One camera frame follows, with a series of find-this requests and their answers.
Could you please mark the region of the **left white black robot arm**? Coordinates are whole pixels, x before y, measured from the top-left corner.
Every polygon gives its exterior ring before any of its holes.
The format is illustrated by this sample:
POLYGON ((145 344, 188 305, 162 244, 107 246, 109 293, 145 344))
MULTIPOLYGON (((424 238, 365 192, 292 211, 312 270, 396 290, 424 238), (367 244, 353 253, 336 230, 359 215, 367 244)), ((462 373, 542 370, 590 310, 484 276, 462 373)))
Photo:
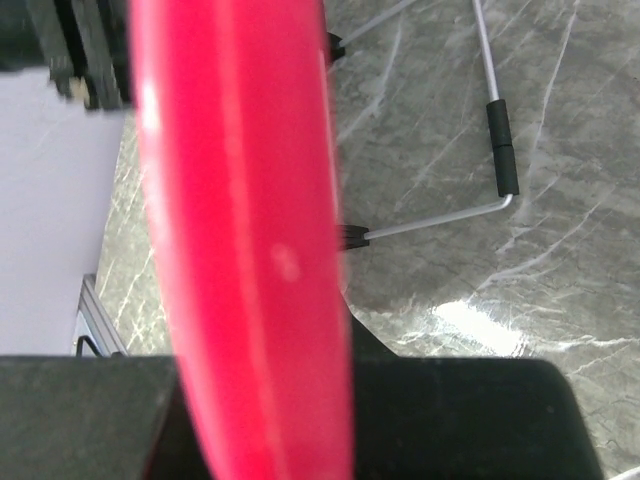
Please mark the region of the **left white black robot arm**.
POLYGON ((1 3, 1 72, 45 68, 58 95, 88 111, 135 107, 128 3, 40 0, 1 3))

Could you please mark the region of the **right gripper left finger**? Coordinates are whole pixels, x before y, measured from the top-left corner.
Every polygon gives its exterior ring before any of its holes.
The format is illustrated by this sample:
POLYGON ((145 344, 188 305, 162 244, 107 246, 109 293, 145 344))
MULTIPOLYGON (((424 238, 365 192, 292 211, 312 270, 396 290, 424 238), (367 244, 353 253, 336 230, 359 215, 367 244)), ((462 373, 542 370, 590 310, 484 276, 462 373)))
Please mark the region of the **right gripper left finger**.
POLYGON ((170 357, 4 357, 4 479, 207 479, 170 357))

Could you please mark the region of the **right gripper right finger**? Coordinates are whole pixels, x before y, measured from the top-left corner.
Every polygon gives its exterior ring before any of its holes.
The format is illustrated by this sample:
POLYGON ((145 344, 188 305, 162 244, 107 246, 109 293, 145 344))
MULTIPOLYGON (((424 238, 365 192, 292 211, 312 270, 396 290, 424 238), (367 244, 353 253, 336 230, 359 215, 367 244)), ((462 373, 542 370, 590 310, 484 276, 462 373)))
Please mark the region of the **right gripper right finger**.
POLYGON ((570 382, 534 348, 535 307, 495 292, 346 301, 356 478, 603 477, 570 382))

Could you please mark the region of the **pink framed whiteboard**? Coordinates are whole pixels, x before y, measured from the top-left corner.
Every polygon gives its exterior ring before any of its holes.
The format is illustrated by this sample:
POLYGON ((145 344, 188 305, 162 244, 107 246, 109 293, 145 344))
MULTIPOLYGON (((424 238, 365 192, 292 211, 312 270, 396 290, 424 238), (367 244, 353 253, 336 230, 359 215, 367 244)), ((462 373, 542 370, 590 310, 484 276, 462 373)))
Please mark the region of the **pink framed whiteboard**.
POLYGON ((143 184, 182 389, 218 479, 348 479, 328 38, 318 1, 133 1, 143 184))

